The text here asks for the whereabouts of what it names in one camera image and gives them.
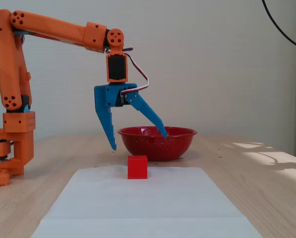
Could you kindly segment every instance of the table surface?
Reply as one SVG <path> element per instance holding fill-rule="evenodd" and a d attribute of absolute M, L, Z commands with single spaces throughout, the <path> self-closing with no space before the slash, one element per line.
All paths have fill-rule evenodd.
<path fill-rule="evenodd" d="M 119 136 L 117 145 L 104 136 L 36 142 L 25 175 L 0 187 L 0 238 L 30 237 L 77 169 L 126 165 Z M 200 167 L 263 237 L 296 238 L 294 156 L 241 136 L 198 135 L 181 159 L 149 166 Z"/>

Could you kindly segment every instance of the red bowl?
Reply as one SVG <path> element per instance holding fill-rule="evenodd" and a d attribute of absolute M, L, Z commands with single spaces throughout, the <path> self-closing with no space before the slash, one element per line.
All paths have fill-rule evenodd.
<path fill-rule="evenodd" d="M 132 155 L 146 155 L 149 161 L 176 160 L 187 151 L 197 132 L 181 127 L 165 128 L 166 139 L 155 126 L 128 127 L 118 133 Z"/>

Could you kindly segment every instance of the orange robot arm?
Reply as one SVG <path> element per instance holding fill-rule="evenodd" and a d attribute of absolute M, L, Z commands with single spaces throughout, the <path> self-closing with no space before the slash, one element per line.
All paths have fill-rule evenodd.
<path fill-rule="evenodd" d="M 35 112 L 28 112 L 32 103 L 29 80 L 22 43 L 23 35 L 32 35 L 81 46 L 87 50 L 107 55 L 107 81 L 127 82 L 127 57 L 122 52 L 123 33 L 118 29 L 88 22 L 86 27 L 41 16 L 25 11 L 0 10 L 0 94 L 7 109 L 0 129 L 0 185 L 7 184 L 9 175 L 23 174 L 23 167 L 33 158 L 33 130 Z M 124 70 L 116 75 L 110 72 L 110 56 L 123 56 Z M 14 143 L 14 158 L 3 161 L 10 153 L 10 141 Z"/>

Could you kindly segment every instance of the white paper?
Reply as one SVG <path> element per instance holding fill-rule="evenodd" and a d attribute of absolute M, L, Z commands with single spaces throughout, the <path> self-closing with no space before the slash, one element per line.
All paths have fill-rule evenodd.
<path fill-rule="evenodd" d="M 78 170 L 33 238 L 260 238 L 200 168 Z"/>

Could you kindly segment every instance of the red cube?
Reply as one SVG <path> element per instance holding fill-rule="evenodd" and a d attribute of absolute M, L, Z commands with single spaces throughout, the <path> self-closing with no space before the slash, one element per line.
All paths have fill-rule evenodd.
<path fill-rule="evenodd" d="M 128 156 L 128 179 L 148 178 L 148 158 L 146 155 Z"/>

